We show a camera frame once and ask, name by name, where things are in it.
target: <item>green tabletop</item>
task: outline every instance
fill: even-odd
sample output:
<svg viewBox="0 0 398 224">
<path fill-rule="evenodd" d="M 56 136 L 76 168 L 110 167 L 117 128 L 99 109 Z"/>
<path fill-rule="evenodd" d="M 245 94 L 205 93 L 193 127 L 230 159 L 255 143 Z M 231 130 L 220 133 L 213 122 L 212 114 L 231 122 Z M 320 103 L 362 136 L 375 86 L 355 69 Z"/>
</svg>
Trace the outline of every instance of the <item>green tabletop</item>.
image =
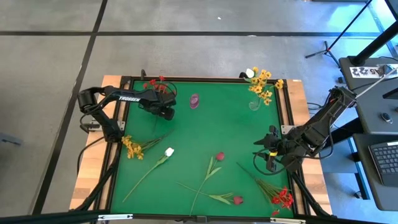
<svg viewBox="0 0 398 224">
<path fill-rule="evenodd" d="M 135 90 L 142 89 L 143 82 L 134 83 Z M 204 195 L 199 195 L 192 215 L 227 217 L 270 217 L 277 207 L 266 199 L 256 183 L 236 163 L 277 187 L 288 185 L 286 172 L 263 176 L 252 165 L 252 152 L 262 149 L 257 141 L 269 132 L 269 126 L 280 127 L 275 94 L 269 106 L 257 111 L 249 109 L 255 97 L 243 83 L 193 83 L 174 82 L 178 89 L 173 120 L 166 121 L 131 104 L 125 135 L 136 141 L 157 138 L 172 130 L 158 145 L 144 153 L 144 160 L 127 158 L 123 147 L 116 185 L 111 204 L 112 213 L 142 213 L 161 215 L 189 215 L 195 192 L 178 185 L 181 182 L 198 189 L 206 175 L 210 157 L 219 152 L 225 159 L 217 163 L 222 167 L 204 184 L 202 192 L 243 196 L 241 205 L 227 205 Z M 199 94 L 200 103 L 191 109 L 189 99 Z M 173 156 L 151 172 L 129 198 L 124 197 L 137 181 L 156 163 L 164 151 L 172 147 Z M 265 170 L 265 162 L 257 163 Z M 277 217 L 290 218 L 293 212 L 282 209 Z"/>
</svg>

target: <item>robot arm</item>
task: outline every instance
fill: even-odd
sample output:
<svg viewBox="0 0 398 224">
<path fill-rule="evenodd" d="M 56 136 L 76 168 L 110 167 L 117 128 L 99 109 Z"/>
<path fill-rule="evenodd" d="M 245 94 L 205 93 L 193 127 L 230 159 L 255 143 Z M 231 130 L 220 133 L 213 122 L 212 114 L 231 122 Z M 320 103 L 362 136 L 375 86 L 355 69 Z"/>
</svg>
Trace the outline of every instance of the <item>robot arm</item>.
<svg viewBox="0 0 398 224">
<path fill-rule="evenodd" d="M 95 93 L 104 95 L 104 99 L 97 103 Z M 80 111 L 86 115 L 92 115 L 102 126 L 106 142 L 119 142 L 123 136 L 117 122 L 110 119 L 102 110 L 109 102 L 119 100 L 131 103 L 139 103 L 140 108 L 166 120 L 174 116 L 175 95 L 173 93 L 161 93 L 150 89 L 143 91 L 122 90 L 113 86 L 92 87 L 82 90 L 78 95 Z"/>
<path fill-rule="evenodd" d="M 315 157 L 325 146 L 330 135 L 331 125 L 345 109 L 354 106 L 355 93 L 343 87 L 330 90 L 328 99 L 322 109 L 304 125 L 291 129 L 279 139 L 275 132 L 267 134 L 264 139 L 255 142 L 270 150 L 266 168 L 275 172 L 275 156 L 282 156 L 280 163 L 293 172 L 300 166 L 304 158 Z"/>
</svg>

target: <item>glass vase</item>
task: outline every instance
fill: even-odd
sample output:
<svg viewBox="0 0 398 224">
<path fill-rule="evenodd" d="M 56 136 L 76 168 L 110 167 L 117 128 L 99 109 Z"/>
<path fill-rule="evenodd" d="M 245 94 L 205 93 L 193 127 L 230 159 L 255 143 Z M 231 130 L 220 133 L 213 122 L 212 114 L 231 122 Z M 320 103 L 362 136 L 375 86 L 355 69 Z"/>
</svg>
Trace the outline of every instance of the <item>glass vase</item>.
<svg viewBox="0 0 398 224">
<path fill-rule="evenodd" d="M 260 108 L 262 105 L 261 103 L 261 98 L 258 96 L 255 96 L 249 103 L 249 108 L 250 110 L 256 111 Z"/>
</svg>

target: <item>concrete floor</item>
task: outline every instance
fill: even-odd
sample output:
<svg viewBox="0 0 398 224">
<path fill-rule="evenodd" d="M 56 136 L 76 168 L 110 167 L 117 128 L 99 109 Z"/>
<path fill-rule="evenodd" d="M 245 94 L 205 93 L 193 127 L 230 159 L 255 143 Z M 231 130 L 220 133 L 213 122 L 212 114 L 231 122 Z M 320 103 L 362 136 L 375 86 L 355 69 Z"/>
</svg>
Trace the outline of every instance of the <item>concrete floor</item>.
<svg viewBox="0 0 398 224">
<path fill-rule="evenodd" d="M 374 2 L 376 9 L 383 2 Z M 101 0 L 2 0 L 0 31 L 91 31 Z M 108 0 L 100 31 L 269 31 L 340 32 L 362 8 L 361 3 L 283 1 L 128 1 Z M 391 21 L 384 13 L 384 21 Z M 377 32 L 369 10 L 349 30 Z M 49 156 L 90 37 L 1 36 L 2 95 L 0 132 L 23 139 L 20 147 L 0 143 L 0 216 L 29 212 L 32 197 Z M 323 48 L 334 37 L 97 37 L 81 88 L 101 85 L 103 75 L 237 77 L 258 66 L 274 78 L 301 79 L 307 100 L 322 103 L 341 75 L 330 57 L 303 56 Z M 333 48 L 337 58 L 355 55 L 372 39 L 344 37 Z M 373 57 L 391 56 L 386 47 Z M 80 130 L 78 108 L 72 115 L 44 212 L 68 210 L 76 179 L 78 152 L 86 134 Z M 347 111 L 337 125 L 356 117 Z M 328 185 L 352 181 L 330 178 Z M 329 191 L 330 198 L 346 197 L 345 206 L 362 203 L 349 194 Z M 372 206 L 363 213 L 345 213 L 331 199 L 341 218 L 374 220 Z"/>
</svg>

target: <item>wooden table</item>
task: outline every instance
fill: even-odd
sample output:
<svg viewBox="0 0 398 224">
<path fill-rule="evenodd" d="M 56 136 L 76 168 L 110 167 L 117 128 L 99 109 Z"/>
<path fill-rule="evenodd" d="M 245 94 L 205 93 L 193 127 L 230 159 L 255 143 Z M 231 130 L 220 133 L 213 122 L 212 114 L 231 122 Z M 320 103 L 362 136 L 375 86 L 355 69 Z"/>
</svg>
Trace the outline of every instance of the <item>wooden table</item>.
<svg viewBox="0 0 398 224">
<path fill-rule="evenodd" d="M 112 85 L 119 88 L 122 76 L 116 75 L 106 75 L 104 76 L 102 86 Z M 303 83 L 301 80 L 286 80 L 288 91 L 290 107 L 292 110 L 292 116 L 294 125 L 302 125 L 309 118 L 307 101 L 305 99 Z M 282 90 L 279 90 L 281 110 L 284 121 L 288 120 L 288 112 L 286 109 L 284 94 Z M 110 117 L 113 117 L 114 108 L 116 102 L 109 103 L 105 108 L 104 112 Z M 121 109 L 119 110 L 118 118 L 121 119 L 123 115 L 124 102 L 121 103 Z M 87 144 L 93 142 L 94 140 L 100 138 L 103 135 L 102 132 L 91 132 L 88 135 Z M 70 209 L 76 208 L 86 199 L 90 192 L 94 189 L 95 185 L 98 183 L 100 178 L 101 168 L 104 161 L 104 155 L 106 150 L 106 142 L 100 141 L 95 145 L 88 148 L 82 159 L 80 171 L 76 180 L 75 189 L 73 191 L 72 201 L 70 203 Z M 113 160 L 113 154 L 116 150 L 116 144 L 113 144 L 111 156 L 109 158 L 109 163 Z M 322 167 L 319 160 L 306 159 L 303 162 L 303 175 L 305 179 L 305 184 L 315 200 L 322 206 L 322 208 L 332 214 L 328 194 L 326 191 L 325 180 L 323 178 Z M 100 208 L 105 207 L 106 198 L 108 196 L 109 181 L 104 186 L 101 201 L 99 203 Z M 299 188 L 295 184 L 295 192 L 297 197 L 297 211 L 299 214 L 304 214 L 304 207 L 300 195 Z"/>
</svg>

